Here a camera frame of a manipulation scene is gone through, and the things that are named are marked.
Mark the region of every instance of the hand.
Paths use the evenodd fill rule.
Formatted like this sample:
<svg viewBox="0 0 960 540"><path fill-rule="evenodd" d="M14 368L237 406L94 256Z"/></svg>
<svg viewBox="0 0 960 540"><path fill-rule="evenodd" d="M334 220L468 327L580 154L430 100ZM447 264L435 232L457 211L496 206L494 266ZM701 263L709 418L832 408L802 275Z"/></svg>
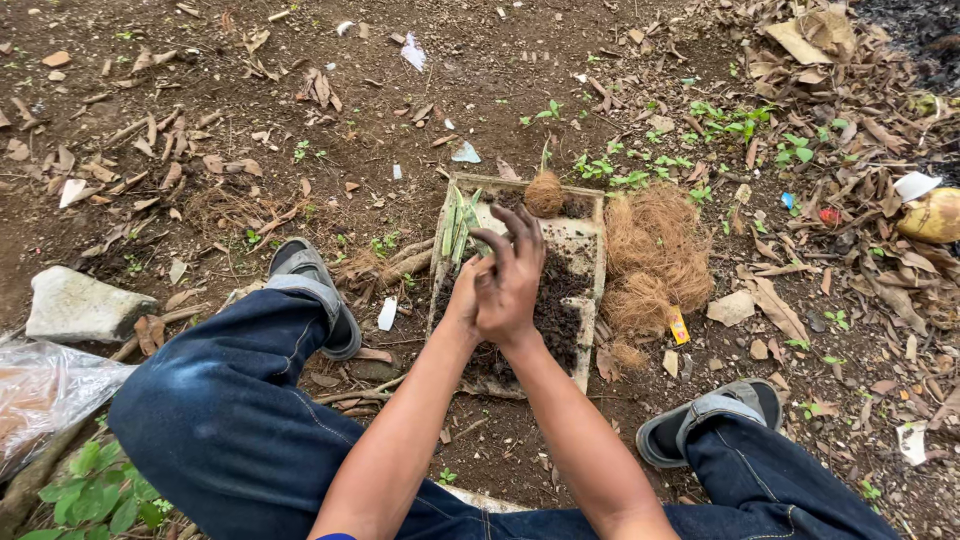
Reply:
<svg viewBox="0 0 960 540"><path fill-rule="evenodd" d="M453 284L450 302L446 305L446 312L444 312L444 320L449 320L461 327L460 331L466 332L474 345L478 345L483 338L480 337L475 324L477 295L473 282L478 273L489 272L493 265L493 256L480 258L479 255L473 256L461 265L460 275Z"/></svg>
<svg viewBox="0 0 960 540"><path fill-rule="evenodd" d="M496 262L495 272L491 268L477 272L474 278L476 328L484 339L503 347L538 336L534 304L546 246L540 224L523 205L518 206L516 213L493 206L491 213L507 225L514 244L489 229L470 231L471 236L493 249Z"/></svg>

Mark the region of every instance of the blue jeans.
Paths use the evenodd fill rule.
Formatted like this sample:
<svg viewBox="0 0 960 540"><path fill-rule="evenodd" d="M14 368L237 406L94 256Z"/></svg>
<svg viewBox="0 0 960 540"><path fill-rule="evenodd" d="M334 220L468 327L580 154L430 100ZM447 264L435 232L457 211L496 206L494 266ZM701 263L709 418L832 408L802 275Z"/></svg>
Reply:
<svg viewBox="0 0 960 540"><path fill-rule="evenodd" d="M320 310L302 290L253 292L170 340L113 401L109 425L133 463L214 540L305 539L363 434L297 389L328 333ZM755 422L714 417L687 453L713 504L665 507L684 539L898 538L804 449ZM397 535L595 537L580 510L491 514L428 479Z"/></svg>

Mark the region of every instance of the burnt ground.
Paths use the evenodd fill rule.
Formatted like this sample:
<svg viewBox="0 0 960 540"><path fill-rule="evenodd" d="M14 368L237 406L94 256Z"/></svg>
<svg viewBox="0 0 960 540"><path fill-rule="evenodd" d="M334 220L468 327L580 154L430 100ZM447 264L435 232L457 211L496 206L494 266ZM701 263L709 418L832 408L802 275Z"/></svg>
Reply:
<svg viewBox="0 0 960 540"><path fill-rule="evenodd" d="M870 5L881 1L870 0L858 4L857 9L867 12ZM606 188L607 180L581 178L571 170L574 162L585 151L592 157L602 154L607 141L617 135L627 134L622 142L640 152L677 155L686 151L694 161L712 156L711 160L719 162L742 163L744 149L728 140L691 149L677 133L655 142L644 136L650 129L645 123L632 124L636 108L643 110L658 100L687 104L706 99L709 91L701 88L746 99L744 92L751 84L742 65L742 36L701 28L697 17L702 15L687 16L682 3L637 0L633 5L614 4L615 9L600 2L524 1L519 8L508 5L507 17L501 19L498 6L489 1L391 4L333 0L296 5L291 15L276 23L268 23L267 16L293 6L258 1L240 7L208 0L195 6L201 16L193 17L175 8L173 2L156 0L4 4L0 7L0 43L10 41L16 49L6 56L0 53L0 95L4 96L0 109L14 122L13 127L0 128L2 141L11 137L22 140L37 165L63 144L76 155L78 166L100 154L115 161L112 170L126 178L143 171L148 175L124 195L107 196L107 203L84 201L58 209L59 196L48 194L44 183L25 174L24 162L0 159L0 224L5 231L0 236L4 282L0 287L0 330L16 328L26 320L30 278L51 264L81 268L104 282L153 295L161 303L187 288L200 288L184 305L213 304L214 309L203 319L232 289L265 277L275 241L284 236L306 236L333 260L338 253L359 258L369 253L373 239L393 235L396 247L387 248L391 255L434 234L447 184L436 172L437 165L448 171L496 175L494 158L501 156L521 177L530 179L540 164L548 130L560 141L551 166L563 175L563 182L583 187ZM896 10L895 2L884 5ZM356 27L345 37L337 37L333 29L344 20L367 22L369 38L358 36ZM631 28L669 21L676 29L676 50L687 61L666 54L662 48L665 33L656 40L658 48L646 54L626 35ZM289 70L278 81L245 77L248 66L244 60L250 57L237 44L242 43L241 33L255 28L269 28L272 33L257 49L256 57L272 73ZM389 39L393 32L407 31L415 32L427 51L422 73L400 58L399 47ZM911 50L921 51L927 44L918 40ZM151 47L154 53L176 49L180 54L176 60L146 71L140 86L112 85L130 78L141 45ZM62 81L51 81L51 69L40 60L59 50L69 51L72 62L60 69L65 75ZM292 68L303 59L306 63ZM102 76L106 60L111 60L112 71ZM325 71L324 66L331 62L336 67ZM732 64L737 67L735 73ZM343 101L340 113L298 99L301 73L307 67L324 70ZM590 84L578 83L571 77L575 73L587 73L603 85L621 86L631 96L631 109L598 115L592 110L601 102L598 91ZM626 81L627 76L634 80ZM686 78L698 81L691 88L680 83ZM110 96L71 119L83 99L100 93ZM43 131L16 131L20 118L7 96L20 98L33 115L48 121ZM518 121L547 109L550 99L564 104L562 119L537 119L531 126ZM430 103L436 108L425 127L417 128L411 115ZM176 105L186 110L189 129L215 110L221 110L224 118L204 128L209 138L193 141L194 157L185 154L182 159L183 190L169 197L169 190L160 189L168 162L146 157L132 147L132 141L111 146L104 141L147 112L160 119ZM395 114L399 110L409 111L399 116ZM682 125L684 113L685 107L678 107L671 116ZM335 121L310 123L324 114L334 116ZM449 118L456 133L477 149L481 163L449 160L459 140L431 147L433 140L450 133L441 116ZM260 132L270 132L269 139L252 138ZM308 141L307 150L297 158L298 143L302 150L304 141ZM161 137L154 147L157 154L162 145ZM325 154L315 156L321 151ZM264 174L211 174L200 155L214 153L224 161L254 159ZM623 152L613 161L621 174L634 162ZM394 180L395 164L400 165L402 180ZM309 183L308 193L303 180ZM789 215L780 204L780 194L802 190L796 182L782 180L770 168L751 181L754 194L745 215L765 212L771 233L763 235L764 239L774 239L773 232L788 231ZM345 183L359 187L348 196ZM749 234L719 236L736 188L737 183L718 184L713 190L715 202L704 208L705 222L722 240L715 242L711 258L716 284L711 300L731 292L736 264L757 257ZM158 196L165 198L150 209L134 209L135 202ZM215 205L215 201L226 204ZM298 207L296 217L250 243L248 230L269 223L293 206ZM139 234L116 240L97 258L81 257L84 250L102 243L113 227L139 222L148 215L155 218ZM827 252L832 241L832 237L814 234L806 249ZM229 253L211 249L215 242ZM167 277L174 257L190 264L186 282L176 286ZM847 282L854 275L839 258L826 258L822 263L833 268L835 283ZM955 537L953 531L960 530L956 440L943 432L929 433L927 448L947 451L948 457L916 468L905 465L897 452L894 427L917 418L917 413L912 402L896 396L874 405L873 433L852 429L869 400L867 388L877 380L905 380L905 373L916 370L888 352L885 336L892 332L896 337L899 332L898 339L905 339L903 328L891 328L883 308L865 302L851 289L837 287L826 295L820 279L808 274L776 276L773 281L783 300L798 313L844 309L856 315L852 328L842 331L829 325L824 332L812 334L811 351L792 350L780 365L773 359L750 359L743 345L775 338L783 346L783 334L761 314L724 328L698 311L686 316L693 339L676 348L684 359L683 367L688 367L689 381L672 379L660 368L663 351L673 348L664 338L642 345L652 357L649 365L625 370L620 381L607 382L594 370L588 396L617 426L624 444L636 451L636 429L652 416L731 380L780 372L790 386L785 426L791 438L851 489L860 492L864 479L880 489L882 496L874 503L899 531L903 532L901 523L906 520L920 537ZM301 385L314 396L339 393L371 387L378 378L392 379L409 367L428 324L430 283L421 273L403 285L401 303L409 314L399 315L390 332L377 331L375 318L380 300L396 294L395 289L377 291L371 302L353 309L365 329L365 342L389 350L396 359L395 370L371 368L363 361L329 365L315 358L307 366L308 373L337 374L338 368L345 367L348 376L335 388L320 387L309 377L302 378ZM347 291L352 303L355 292ZM168 328L168 336L186 324ZM939 353L947 345L957 345L955 338L939 332L935 339L921 342L921 354ZM102 345L79 347L102 355L112 352ZM821 361L823 356L847 361L840 366L840 377ZM721 360L722 367L710 370L712 359ZM837 403L840 412L806 421L800 404L810 395ZM563 481L555 486L550 472L540 465L540 454L549 451L526 403L458 395L447 425L455 434L483 417L491 420L472 435L442 447L431 464L430 477L438 478L439 472L449 467L459 475L456 485L466 489L528 506L574 505ZM369 421L361 419L364 424ZM707 500L689 470L657 471L642 465L665 501L676 502L681 497Z"/></svg>

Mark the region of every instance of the clear plastic bag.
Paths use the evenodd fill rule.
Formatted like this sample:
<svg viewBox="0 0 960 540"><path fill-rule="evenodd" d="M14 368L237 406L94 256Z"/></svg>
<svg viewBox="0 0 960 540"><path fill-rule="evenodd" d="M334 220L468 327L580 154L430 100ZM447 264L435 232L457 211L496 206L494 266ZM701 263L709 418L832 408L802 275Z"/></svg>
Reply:
<svg viewBox="0 0 960 540"><path fill-rule="evenodd" d="M0 347L0 481L106 402L134 369L47 341Z"/></svg>

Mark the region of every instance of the jeans cuff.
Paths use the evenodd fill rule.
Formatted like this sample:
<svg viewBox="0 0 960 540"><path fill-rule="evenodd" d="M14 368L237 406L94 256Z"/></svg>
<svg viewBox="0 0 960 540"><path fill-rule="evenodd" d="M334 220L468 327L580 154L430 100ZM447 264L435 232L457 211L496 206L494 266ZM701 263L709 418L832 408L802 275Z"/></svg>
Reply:
<svg viewBox="0 0 960 540"><path fill-rule="evenodd" d="M290 290L305 294L320 302L324 307L331 329L337 324L343 301L335 288L297 274L274 274L263 288Z"/></svg>

